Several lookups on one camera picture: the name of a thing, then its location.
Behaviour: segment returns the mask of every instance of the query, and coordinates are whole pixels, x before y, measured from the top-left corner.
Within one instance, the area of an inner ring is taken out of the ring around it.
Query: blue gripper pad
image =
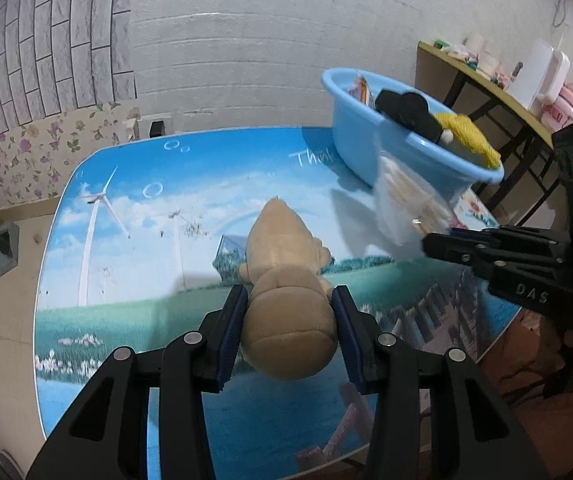
[[[335,313],[338,341],[340,349],[342,349],[342,357],[349,375],[349,381],[354,384],[358,392],[365,394],[367,393],[367,381],[363,370],[365,356],[356,332],[356,329],[359,330],[361,328],[359,326],[359,312],[345,285],[340,285],[333,289],[331,307]]]
[[[222,314],[220,314],[220,319],[225,317],[224,321],[226,321],[224,333],[222,334],[218,348],[218,369],[215,375],[215,380],[220,390],[222,390],[226,382],[231,378],[235,357],[240,347],[242,322],[244,321],[244,315],[246,314],[248,306],[249,294],[246,288],[244,288],[243,285],[235,285],[226,298],[226,303],[222,308]]]

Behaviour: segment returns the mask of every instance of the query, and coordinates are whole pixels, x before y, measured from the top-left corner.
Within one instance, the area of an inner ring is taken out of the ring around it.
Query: baseboard
[[[19,222],[20,220],[27,220],[29,218],[52,215],[55,213],[59,203],[59,198],[49,198],[47,200],[40,200],[39,202],[21,204],[7,209],[2,209],[0,210],[0,221]]]

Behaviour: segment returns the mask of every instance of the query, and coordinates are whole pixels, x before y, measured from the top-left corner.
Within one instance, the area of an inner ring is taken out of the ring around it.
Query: yellow knitted item
[[[436,120],[443,130],[451,130],[454,139],[457,140],[471,153],[482,155],[484,165],[492,170],[497,170],[501,165],[500,153],[496,152],[486,140],[480,129],[473,124],[466,115],[449,114],[442,112],[435,114]]]

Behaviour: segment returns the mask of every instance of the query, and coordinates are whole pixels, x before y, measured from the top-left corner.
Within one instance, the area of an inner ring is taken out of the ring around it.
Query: screw
[[[129,359],[129,357],[131,357],[131,349],[126,346],[121,346],[113,352],[113,359],[116,361],[124,361]]]
[[[377,337],[377,342],[380,343],[380,345],[382,346],[393,346],[398,342],[398,340],[396,336],[394,336],[393,334],[390,334],[388,332],[382,332]]]
[[[462,352],[459,348],[452,348],[449,350],[449,358],[456,363],[461,363],[467,358],[467,354]]]
[[[196,345],[202,341],[202,334],[199,332],[187,332],[184,335],[184,342],[187,345]]]

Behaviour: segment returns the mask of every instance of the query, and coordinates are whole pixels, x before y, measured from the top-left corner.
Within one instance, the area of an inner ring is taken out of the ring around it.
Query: table
[[[489,296],[469,269],[396,262],[377,231],[371,190],[342,163],[329,128],[205,132],[108,148],[73,174],[42,264],[34,348],[46,434],[115,347],[160,348],[221,308],[249,229],[274,196],[331,250],[325,278],[348,285],[363,311],[416,348],[457,344],[479,358],[518,311]],[[455,218],[497,226],[470,190]],[[151,480],[159,478],[157,401],[153,390]],[[375,410],[375,399],[349,383],[340,352],[316,376],[288,383],[239,355],[224,391],[204,394],[203,403],[218,480],[281,478],[337,460],[369,441]]]
[[[445,52],[442,52],[439,48],[436,48],[428,43],[424,43],[423,41],[418,43],[418,49],[437,57],[438,59],[442,60],[448,65],[451,65],[457,70],[455,80],[451,85],[451,89],[443,101],[445,106],[453,108],[455,101],[460,95],[460,92],[464,88],[465,84],[471,84],[489,98],[485,104],[469,114],[469,117],[472,121],[476,121],[487,115],[488,112],[490,112],[496,106],[501,106],[505,108],[505,110],[509,111],[509,113],[511,113],[522,124],[518,134],[516,136],[512,136],[501,124],[498,124],[497,121],[494,120],[494,122],[511,138],[508,143],[499,149],[502,162],[505,162],[511,154],[515,154],[519,158],[519,164],[513,169],[511,174],[505,176],[496,193],[494,193],[494,195],[489,200],[487,200],[485,205],[487,208],[493,211],[493,209],[495,209],[496,206],[498,206],[500,202],[504,200],[508,193],[522,178],[522,176],[524,176],[526,172],[529,172],[543,190],[543,196],[535,204],[535,206],[532,207],[531,210],[520,220],[519,224],[523,224],[535,211],[537,211],[537,209],[545,202],[551,193],[553,193],[559,184],[559,181],[556,180],[552,186],[546,188],[541,183],[541,179],[545,176],[551,164],[553,163],[553,142],[551,141],[551,132],[545,128],[545,126],[537,119],[537,117],[535,117],[534,114],[532,114],[524,106],[518,103],[511,95],[506,93],[499,86],[494,85],[488,79],[478,74],[475,70],[469,68],[462,61],[449,56]],[[522,144],[525,145],[523,153],[516,153],[517,149]],[[542,151],[547,154],[548,159],[545,163],[545,168],[539,175],[536,175],[531,170],[531,165],[535,162],[538,156],[540,156]]]

